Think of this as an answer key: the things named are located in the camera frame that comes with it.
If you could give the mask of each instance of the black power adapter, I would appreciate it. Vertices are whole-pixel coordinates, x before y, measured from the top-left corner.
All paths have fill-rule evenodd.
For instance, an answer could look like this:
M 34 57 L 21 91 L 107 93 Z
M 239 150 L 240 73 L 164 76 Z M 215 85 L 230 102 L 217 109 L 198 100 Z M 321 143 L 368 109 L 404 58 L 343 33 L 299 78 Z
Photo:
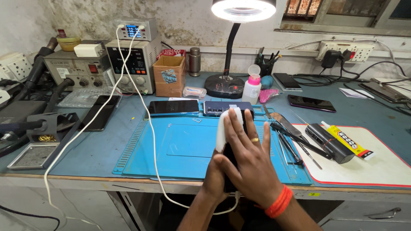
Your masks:
M 321 66 L 323 68 L 332 68 L 341 55 L 341 51 L 328 50 L 323 58 Z

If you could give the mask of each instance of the workbench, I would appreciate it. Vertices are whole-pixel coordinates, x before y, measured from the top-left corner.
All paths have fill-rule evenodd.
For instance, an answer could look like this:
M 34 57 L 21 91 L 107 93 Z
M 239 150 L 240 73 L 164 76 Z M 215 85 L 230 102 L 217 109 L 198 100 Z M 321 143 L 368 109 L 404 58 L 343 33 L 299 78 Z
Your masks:
M 205 79 L 213 74 L 216 73 L 202 72 L 201 76 L 196 78 L 187 74 L 186 86 L 203 87 Z M 349 83 L 349 85 L 352 88 L 360 89 L 356 83 Z M 291 123 L 300 124 L 301 121 L 293 115 L 290 109 L 309 123 L 320 123 L 324 120 L 335 125 L 365 127 L 410 165 L 411 133 L 409 129 L 411 117 L 368 99 L 348 98 L 338 90 L 341 87 L 343 88 L 342 83 L 324 87 L 302 86 L 303 92 L 283 92 L 279 88 L 281 94 L 270 99 L 266 106 L 274 108 Z M 337 113 L 291 107 L 287 100 L 288 94 L 329 100 L 336 108 Z M 145 95 L 143 99 L 146 105 L 153 100 L 167 100 L 167 98 L 155 95 Z M 208 95 L 204 101 L 211 99 L 231 101 Z M 85 117 L 88 110 L 58 108 L 58 112 L 76 112 L 81 119 Z M 145 109 L 138 95 L 123 96 L 103 132 L 84 132 L 67 148 L 49 173 L 48 179 L 51 188 L 123 193 L 161 193 L 156 180 L 126 178 L 122 175 L 112 174 L 114 166 L 144 115 Z M 43 174 L 45 170 L 11 171 L 7 168 L 7 165 L 23 148 L 0 158 L 0 185 L 44 188 Z M 163 181 L 163 184 L 167 193 L 196 194 L 202 182 L 170 180 Z M 289 187 L 294 191 L 294 196 L 297 199 L 390 203 L 409 203 L 411 201 L 411 188 L 341 186 L 317 182 L 311 186 L 290 185 Z

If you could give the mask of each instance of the bubble wrap sheet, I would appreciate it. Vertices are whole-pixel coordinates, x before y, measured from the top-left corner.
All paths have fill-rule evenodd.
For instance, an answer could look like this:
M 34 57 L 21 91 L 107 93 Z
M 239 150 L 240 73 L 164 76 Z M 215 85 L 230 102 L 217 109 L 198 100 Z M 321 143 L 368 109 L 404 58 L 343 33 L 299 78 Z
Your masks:
M 68 96 L 66 96 L 57 106 L 59 107 L 74 107 L 74 108 L 91 108 L 97 101 L 100 95 L 110 95 L 113 87 L 102 87 L 102 88 L 82 88 L 72 91 Z M 116 107 L 121 101 L 122 95 L 114 92 L 113 95 L 119 95 L 120 100 L 118 101 Z

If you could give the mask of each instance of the power socket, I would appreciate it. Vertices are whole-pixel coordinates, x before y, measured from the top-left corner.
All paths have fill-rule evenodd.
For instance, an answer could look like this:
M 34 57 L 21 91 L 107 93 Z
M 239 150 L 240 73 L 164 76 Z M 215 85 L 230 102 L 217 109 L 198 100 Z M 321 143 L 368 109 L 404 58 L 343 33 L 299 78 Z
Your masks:
M 24 82 L 31 68 L 23 53 L 11 52 L 0 57 L 0 79 Z
M 316 60 L 323 61 L 324 55 L 328 50 L 341 51 L 341 53 L 348 50 L 351 52 L 351 56 L 345 63 L 365 63 L 374 47 L 374 45 L 370 44 L 322 41 L 319 46 L 319 53 Z

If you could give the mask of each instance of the red border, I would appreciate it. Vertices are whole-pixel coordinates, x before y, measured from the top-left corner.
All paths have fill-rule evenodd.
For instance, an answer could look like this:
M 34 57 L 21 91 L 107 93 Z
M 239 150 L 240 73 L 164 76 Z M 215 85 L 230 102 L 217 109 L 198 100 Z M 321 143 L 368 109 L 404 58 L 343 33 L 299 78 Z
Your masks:
M 337 127 L 358 127 L 358 126 L 342 126 L 342 125 L 337 125 Z M 411 166 L 410 166 L 409 164 L 407 164 L 403 159 L 401 159 L 401 157 L 399 157 L 390 147 L 388 147 L 383 141 L 381 141 L 376 135 L 374 135 L 374 133 L 372 133 L 370 130 L 368 130 L 368 129 L 365 128 L 365 127 L 359 127 L 359 128 L 363 128 L 363 129 L 369 131 L 375 138 L 377 138 L 383 145 L 385 145 L 392 153 L 394 153 L 400 160 L 402 160 L 402 162 L 404 162 L 404 164 L 406 164 L 409 168 L 411 168 Z M 319 180 L 315 179 L 315 178 L 311 175 L 311 173 L 309 172 L 309 169 L 307 168 L 307 166 L 306 166 L 305 168 L 307 169 L 307 171 L 308 171 L 308 173 L 310 174 L 311 178 L 312 178 L 313 180 L 315 180 L 316 182 L 321 183 L 321 184 L 387 186 L 387 187 L 407 187 L 407 188 L 411 188 L 411 185 L 390 185 L 390 184 L 371 184 L 371 183 L 368 184 L 368 183 L 349 183 L 349 182 L 347 182 L 347 183 L 342 183 L 342 182 L 319 181 Z

